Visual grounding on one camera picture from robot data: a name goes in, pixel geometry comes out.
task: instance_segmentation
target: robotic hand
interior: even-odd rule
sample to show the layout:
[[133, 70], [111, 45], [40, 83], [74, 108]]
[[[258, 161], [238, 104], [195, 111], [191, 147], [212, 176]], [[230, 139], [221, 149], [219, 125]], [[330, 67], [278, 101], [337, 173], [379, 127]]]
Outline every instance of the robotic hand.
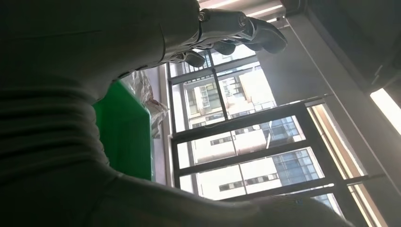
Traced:
[[[199, 22], [199, 38], [195, 43], [187, 45], [187, 48], [213, 48], [220, 54], [230, 55], [238, 43], [245, 44], [253, 51], [265, 49], [270, 53], [278, 53], [287, 45], [287, 40], [275, 26], [247, 17], [243, 12], [203, 9], [199, 12]], [[205, 59], [194, 51], [184, 51], [173, 55], [169, 61], [185, 61], [200, 67]]]

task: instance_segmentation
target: green plastic container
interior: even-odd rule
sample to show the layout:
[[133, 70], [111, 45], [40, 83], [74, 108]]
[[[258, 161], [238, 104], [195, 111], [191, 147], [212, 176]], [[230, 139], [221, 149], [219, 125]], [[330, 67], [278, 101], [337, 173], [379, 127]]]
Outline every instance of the green plastic container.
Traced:
[[100, 140], [110, 166], [126, 175], [154, 180], [150, 114], [121, 82], [94, 105]]

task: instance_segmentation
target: glass pane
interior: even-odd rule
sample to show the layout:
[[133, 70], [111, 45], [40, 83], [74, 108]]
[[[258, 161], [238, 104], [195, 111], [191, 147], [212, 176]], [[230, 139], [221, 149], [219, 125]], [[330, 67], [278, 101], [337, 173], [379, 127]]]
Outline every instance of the glass pane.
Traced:
[[235, 156], [230, 132], [178, 144], [180, 168]]
[[224, 121], [213, 76], [173, 86], [177, 132]]
[[[234, 130], [232, 134], [235, 135], [234, 144], [239, 155], [305, 140], [295, 116], [248, 126]], [[296, 159], [300, 157], [304, 165], [307, 165], [309, 160], [302, 159], [302, 157], [306, 156], [308, 156], [306, 151], [304, 153], [299, 151], [296, 155], [288, 158]]]
[[185, 62], [170, 63], [170, 76], [176, 77], [176, 76], [199, 71], [199, 70], [210, 67], [211, 63], [210, 63], [210, 58], [209, 58], [207, 51], [197, 51], [197, 52], [205, 58], [205, 63], [203, 64], [203, 66], [196, 68], [196, 67], [190, 66], [188, 63], [185, 63]]
[[324, 205], [326, 205], [327, 207], [332, 209], [334, 212], [336, 212], [338, 215], [344, 217], [341, 212], [341, 209], [336, 201], [336, 198], [334, 197], [334, 195], [332, 193], [329, 193], [326, 195], [318, 195], [318, 196], [312, 197], [311, 199], [314, 199], [314, 200], [317, 200], [317, 201], [323, 203]]
[[197, 187], [198, 195], [211, 200], [222, 200], [235, 196], [245, 195], [245, 188], [241, 178], [239, 166], [229, 166], [217, 170], [180, 177], [181, 188], [193, 193], [193, 186]]
[[[200, 196], [220, 200], [309, 181], [311, 178], [308, 179], [306, 177], [309, 173], [304, 171], [304, 166], [296, 157], [298, 151], [306, 151], [308, 153], [307, 157], [313, 163], [314, 171], [317, 172], [319, 178], [323, 178], [324, 175], [320, 170], [312, 149], [304, 148], [219, 170], [198, 173], [195, 174], [197, 182], [194, 184], [198, 186]], [[285, 161], [289, 156], [293, 156], [294, 159]], [[244, 182], [242, 182], [240, 170], [244, 177]]]
[[217, 73], [217, 76], [223, 76], [223, 75], [226, 75], [226, 74], [228, 74], [228, 73], [232, 73], [232, 72], [236, 72], [236, 71], [240, 71], [240, 70], [249, 70], [249, 69], [254, 69], [254, 70], [257, 70], [257, 69], [260, 69], [261, 67], [260, 67], [260, 63], [258, 62], [258, 61], [256, 61], [256, 62], [253, 62], [253, 63], [250, 63], [250, 64], [246, 64], [246, 65], [243, 65], [243, 66], [239, 66], [239, 67], [237, 67], [237, 68], [233, 68], [233, 69], [230, 69], [230, 70], [226, 70], [226, 71], [222, 71], [222, 72], [218, 72]]
[[[190, 126], [192, 128], [202, 127], [210, 122], [222, 121], [224, 120], [224, 116], [223, 113], [216, 113], [197, 119], [198, 121], [196, 122], [190, 120]], [[296, 133], [294, 133], [293, 130], [286, 130], [285, 126], [288, 125], [291, 125], [291, 128], [295, 128]], [[180, 168], [235, 155], [243, 155], [300, 140], [305, 140], [305, 136], [295, 116], [252, 125], [231, 132], [179, 144], [178, 154]], [[285, 166], [295, 166], [294, 160], [297, 160], [297, 162], [301, 163], [304, 168], [306, 168], [306, 171], [308, 171], [308, 167], [313, 168], [313, 166], [311, 166], [312, 161], [306, 149], [299, 150], [296, 153], [284, 154], [282, 157], [284, 159], [282, 164]]]
[[270, 86], [259, 67], [221, 72], [219, 84], [229, 119], [276, 106]]
[[255, 51], [252, 51], [245, 45], [237, 46], [235, 48], [234, 53], [232, 53], [231, 55], [222, 55], [214, 50], [211, 50], [211, 51], [212, 51], [212, 59], [213, 59], [214, 65], [219, 65], [219, 64], [226, 63], [226, 62], [229, 62], [232, 60], [237, 60], [237, 59], [246, 58], [246, 57], [255, 55]]

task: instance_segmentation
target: window frame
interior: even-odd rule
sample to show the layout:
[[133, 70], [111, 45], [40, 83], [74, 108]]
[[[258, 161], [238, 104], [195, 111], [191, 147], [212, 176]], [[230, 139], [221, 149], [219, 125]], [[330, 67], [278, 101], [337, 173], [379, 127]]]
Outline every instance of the window frame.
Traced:
[[[195, 182], [196, 173], [206, 172], [218, 168], [223, 168], [231, 165], [238, 165], [240, 163], [246, 161], [256, 160], [262, 157], [273, 156], [276, 154], [282, 154], [288, 151], [293, 151], [301, 148], [311, 147], [314, 152], [314, 155], [321, 167], [321, 170], [324, 174], [324, 178], [313, 179], [306, 182], [300, 182], [295, 184], [290, 184], [286, 186], [282, 186], [279, 188], [273, 188], [270, 190], [265, 190], [262, 192], [255, 192], [251, 194], [245, 194], [237, 197], [232, 197], [228, 199], [224, 199], [223, 201], [245, 201], [252, 200], [259, 197], [265, 196], [276, 196], [291, 192], [297, 192], [306, 190], [305, 192], [299, 192], [297, 194], [292, 194], [290, 196], [286, 196], [286, 199], [292, 200], [294, 198], [305, 198], [305, 197], [314, 197], [319, 195], [325, 195], [332, 193], [337, 200], [337, 203], [344, 215], [345, 218], [356, 224], [357, 226], [366, 226], [366, 221], [362, 216], [356, 202], [354, 201], [351, 193], [349, 192], [348, 186], [355, 185], [358, 183], [363, 183], [366, 180], [370, 180], [377, 176], [359, 176], [351, 179], [343, 179], [339, 170], [336, 168], [333, 159], [330, 156], [330, 153], [327, 147], [324, 144], [324, 141], [319, 134], [317, 127], [315, 126], [312, 117], [309, 115], [307, 110], [308, 107], [311, 106], [311, 103], [321, 104], [324, 103], [322, 97], [311, 98], [308, 100], [303, 100], [297, 103], [279, 106], [279, 107], [267, 107], [263, 108], [262, 103], [257, 104], [260, 105], [261, 110], [255, 111], [255, 113], [251, 113], [245, 116], [238, 116], [236, 118], [229, 119], [227, 109], [222, 98], [222, 92], [224, 89], [220, 87], [219, 78], [230, 76], [234, 73], [240, 73], [244, 70], [237, 70], [231, 73], [227, 73], [224, 75], [217, 76], [217, 73], [223, 72], [230, 69], [235, 69], [241, 67], [243, 65], [251, 64], [257, 62], [258, 59], [256, 55], [245, 57], [243, 59], [233, 60], [230, 62], [225, 62], [215, 66], [213, 63], [213, 59], [210, 51], [207, 51], [210, 67], [203, 68], [197, 71], [193, 71], [187, 74], [183, 74], [176, 77], [171, 77], [170, 75], [170, 64], [167, 64], [167, 74], [168, 74], [168, 86], [169, 86], [169, 95], [170, 95], [170, 109], [171, 109], [171, 120], [172, 120], [172, 130], [173, 136], [171, 138], [171, 146], [172, 146], [172, 159], [173, 159], [173, 173], [174, 173], [174, 185], [177, 188], [180, 188], [180, 177], [191, 175], [192, 180]], [[197, 128], [190, 129], [186, 127], [184, 131], [177, 132], [175, 130], [175, 117], [174, 117], [174, 103], [172, 96], [172, 86], [183, 84], [187, 81], [192, 81], [194, 79], [198, 79], [201, 77], [206, 77], [208, 75], [213, 75], [214, 83], [216, 86], [216, 90], [218, 92], [218, 96], [220, 99], [220, 104], [222, 107], [222, 113], [225, 118], [224, 121], [213, 123], [207, 125], [207, 127], [201, 126]], [[305, 140], [296, 141], [289, 144], [279, 145], [277, 147], [271, 147], [267, 149], [262, 149], [259, 151], [255, 151], [252, 153], [242, 154], [234, 157], [227, 157], [224, 159], [219, 159], [207, 163], [202, 163], [195, 165], [191, 163], [190, 167], [179, 168], [179, 160], [178, 160], [178, 144], [187, 143], [190, 144], [191, 141], [225, 133], [225, 132], [233, 132], [235, 130], [240, 130], [246, 127], [252, 127], [253, 125], [270, 122], [273, 120], [279, 120], [286, 117], [295, 116], [299, 126], [303, 130], [303, 133], [306, 137]], [[231, 141], [234, 140], [234, 135], [231, 133]], [[189, 157], [191, 159], [192, 148], [188, 147]], [[323, 187], [325, 185], [334, 184], [331, 187]], [[194, 184], [194, 193], [197, 193], [197, 185]]]

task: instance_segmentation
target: fluorescent light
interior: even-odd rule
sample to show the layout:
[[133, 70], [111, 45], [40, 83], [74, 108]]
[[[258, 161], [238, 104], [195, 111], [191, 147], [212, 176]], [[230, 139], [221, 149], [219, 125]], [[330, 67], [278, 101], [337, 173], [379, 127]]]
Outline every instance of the fluorescent light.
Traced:
[[217, 4], [214, 4], [214, 5], [211, 5], [211, 6], [207, 7], [207, 8], [208, 9], [219, 8], [219, 7], [234, 3], [236, 1], [239, 1], [239, 0], [227, 0], [227, 1], [224, 1], [224, 2], [221, 2], [221, 3], [217, 3]]
[[370, 97], [391, 122], [394, 128], [401, 134], [401, 109], [389, 94], [382, 88], [370, 94]]
[[277, 21], [277, 18], [273, 18], [271, 20], [266, 20], [266, 22], [269, 22], [269, 23], [274, 22], [274, 21]]
[[283, 7], [283, 5], [273, 6], [273, 7], [261, 10], [261, 11], [257, 11], [257, 12], [248, 14], [247, 16], [248, 17], [253, 17], [253, 16], [256, 16], [256, 15], [259, 15], [259, 14], [262, 14], [262, 13], [266, 13], [266, 12], [269, 12], [269, 11], [272, 11], [272, 10], [275, 10], [275, 9], [278, 9], [278, 8], [281, 8], [281, 7]]

